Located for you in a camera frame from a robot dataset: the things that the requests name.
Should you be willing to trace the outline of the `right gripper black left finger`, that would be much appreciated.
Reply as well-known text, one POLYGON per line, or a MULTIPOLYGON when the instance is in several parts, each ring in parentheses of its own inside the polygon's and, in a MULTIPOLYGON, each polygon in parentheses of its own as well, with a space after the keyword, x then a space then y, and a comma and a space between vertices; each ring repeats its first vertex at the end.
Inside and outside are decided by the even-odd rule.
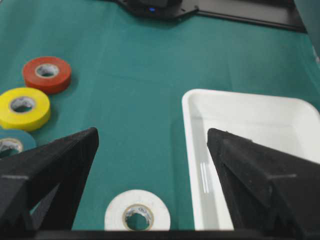
POLYGON ((0 161, 0 230, 71 230, 99 146, 95 127, 0 161))

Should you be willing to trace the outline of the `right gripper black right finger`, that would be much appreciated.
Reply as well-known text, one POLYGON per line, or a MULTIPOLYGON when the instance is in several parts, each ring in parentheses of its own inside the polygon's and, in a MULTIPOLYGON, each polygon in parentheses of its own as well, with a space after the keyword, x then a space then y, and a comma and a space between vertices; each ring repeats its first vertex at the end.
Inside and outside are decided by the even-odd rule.
POLYGON ((318 163, 216 128, 207 147, 235 229, 319 231, 318 163))

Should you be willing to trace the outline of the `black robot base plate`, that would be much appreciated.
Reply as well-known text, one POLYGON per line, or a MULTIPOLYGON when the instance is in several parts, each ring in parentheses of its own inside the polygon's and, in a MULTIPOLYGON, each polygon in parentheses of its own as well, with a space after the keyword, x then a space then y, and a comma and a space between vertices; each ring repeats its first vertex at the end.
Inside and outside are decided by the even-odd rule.
POLYGON ((198 15, 306 33, 293 0, 114 0, 128 13, 163 21, 198 15))

